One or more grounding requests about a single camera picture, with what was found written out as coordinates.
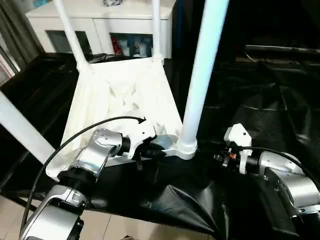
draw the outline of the metal rod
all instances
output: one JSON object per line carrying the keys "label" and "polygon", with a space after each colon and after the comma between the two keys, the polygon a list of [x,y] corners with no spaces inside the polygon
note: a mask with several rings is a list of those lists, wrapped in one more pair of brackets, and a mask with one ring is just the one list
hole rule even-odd
{"label": "metal rod", "polygon": [[55,151],[1,91],[0,124],[42,164]]}
{"label": "metal rod", "polygon": [[62,0],[54,0],[54,4],[63,23],[66,38],[68,39],[74,58],[76,60],[76,68],[78,69],[78,71],[85,70],[86,68],[90,67],[90,65],[87,62],[85,55],[82,51],[76,32],[74,31],[70,19],[65,10],[64,4]]}
{"label": "metal rod", "polygon": [[152,25],[153,25],[153,54],[154,60],[162,60],[164,58],[161,51],[161,13],[160,0],[152,0]]}
{"label": "metal rod", "polygon": [[289,47],[289,46],[266,46],[266,45],[245,45],[246,51],[273,51],[273,52],[292,52],[301,54],[320,54],[320,49]]}
{"label": "metal rod", "polygon": [[206,0],[195,53],[177,155],[190,159],[197,149],[197,132],[213,71],[229,0]]}

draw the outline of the glass cabinet door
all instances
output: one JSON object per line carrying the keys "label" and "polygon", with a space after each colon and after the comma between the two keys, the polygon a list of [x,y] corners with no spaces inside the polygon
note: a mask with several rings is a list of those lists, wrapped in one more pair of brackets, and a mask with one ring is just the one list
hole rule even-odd
{"label": "glass cabinet door", "polygon": [[[55,51],[57,53],[72,53],[65,31],[63,30],[46,30]],[[79,40],[82,51],[85,55],[92,54],[92,50],[85,31],[75,31]]]}
{"label": "glass cabinet door", "polygon": [[152,34],[110,33],[116,55],[148,58],[153,53]]}

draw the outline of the white cabinet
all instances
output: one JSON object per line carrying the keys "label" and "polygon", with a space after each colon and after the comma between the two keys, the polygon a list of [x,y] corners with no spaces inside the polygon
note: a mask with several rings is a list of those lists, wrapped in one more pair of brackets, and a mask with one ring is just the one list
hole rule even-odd
{"label": "white cabinet", "polygon": [[[103,6],[102,0],[64,0],[80,45],[85,54],[114,54],[123,49],[125,40],[131,56],[139,54],[137,48],[152,49],[152,0],[123,0],[118,6]],[[161,47],[165,58],[172,52],[172,12],[176,0],[161,0]],[[70,46],[63,24],[53,2],[26,13],[44,50],[48,53],[67,53]]]}

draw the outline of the curtain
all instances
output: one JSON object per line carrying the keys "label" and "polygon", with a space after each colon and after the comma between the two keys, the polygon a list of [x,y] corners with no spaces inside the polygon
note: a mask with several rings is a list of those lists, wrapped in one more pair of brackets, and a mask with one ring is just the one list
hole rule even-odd
{"label": "curtain", "polygon": [[13,0],[0,0],[0,33],[22,70],[43,52],[27,17]]}

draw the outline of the red component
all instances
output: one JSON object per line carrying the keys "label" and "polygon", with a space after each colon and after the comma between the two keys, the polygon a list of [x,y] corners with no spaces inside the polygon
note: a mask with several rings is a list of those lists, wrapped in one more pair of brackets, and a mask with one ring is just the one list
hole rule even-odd
{"label": "red component", "polygon": [[118,46],[118,43],[117,43],[116,38],[115,38],[115,37],[112,37],[112,38],[111,38],[111,41],[112,41],[113,50],[114,50],[115,55],[122,55],[121,49],[120,49],[120,47]]}
{"label": "red component", "polygon": [[237,154],[230,153],[230,158],[236,159]]}

